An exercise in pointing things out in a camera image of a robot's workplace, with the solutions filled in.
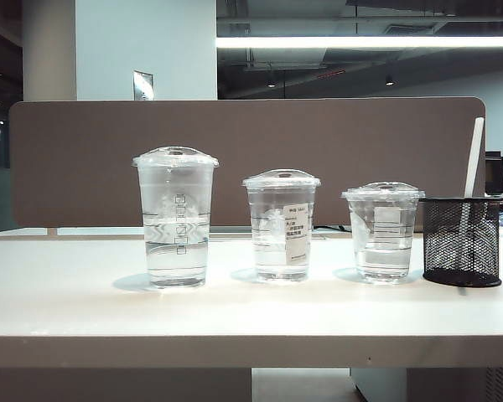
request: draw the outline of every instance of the plastic lid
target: plastic lid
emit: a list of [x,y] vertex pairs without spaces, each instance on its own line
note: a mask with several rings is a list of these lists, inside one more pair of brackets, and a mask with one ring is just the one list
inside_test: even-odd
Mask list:
[[247,188],[318,187],[320,180],[294,169],[275,169],[251,176],[242,182]]
[[132,160],[132,165],[137,167],[151,166],[194,166],[194,165],[218,166],[218,159],[207,155],[197,149],[187,147],[161,147],[145,152]]
[[406,199],[424,197],[425,192],[406,183],[380,182],[370,183],[358,188],[349,188],[341,194],[348,199]]

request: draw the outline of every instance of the desk surface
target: desk surface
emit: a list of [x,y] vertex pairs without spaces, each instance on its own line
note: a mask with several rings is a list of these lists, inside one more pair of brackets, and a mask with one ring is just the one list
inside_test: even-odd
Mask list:
[[395,286],[328,236],[307,281],[256,283],[251,241],[217,235],[205,286],[153,291],[137,229],[42,233],[0,234],[0,367],[503,366],[503,285],[425,281],[420,236]]

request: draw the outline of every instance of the computer monitor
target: computer monitor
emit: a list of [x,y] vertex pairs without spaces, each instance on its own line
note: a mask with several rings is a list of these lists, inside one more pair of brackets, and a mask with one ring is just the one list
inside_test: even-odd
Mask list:
[[485,192],[503,193],[503,157],[485,158]]

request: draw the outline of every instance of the plastic cup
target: plastic cup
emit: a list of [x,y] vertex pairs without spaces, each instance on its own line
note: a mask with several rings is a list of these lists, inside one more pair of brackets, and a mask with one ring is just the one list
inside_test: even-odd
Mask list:
[[243,181],[259,280],[302,281],[308,276],[315,189],[320,180],[277,169]]
[[397,182],[349,188],[356,269],[370,282],[396,282],[408,274],[417,201],[417,188]]
[[205,283],[213,157],[162,147],[133,159],[142,196],[148,274],[160,288]]

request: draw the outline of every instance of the fluorescent light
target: fluorescent light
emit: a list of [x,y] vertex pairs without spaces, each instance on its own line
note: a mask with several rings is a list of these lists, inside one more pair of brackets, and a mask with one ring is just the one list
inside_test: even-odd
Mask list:
[[221,49],[503,48],[503,36],[313,36],[216,38]]

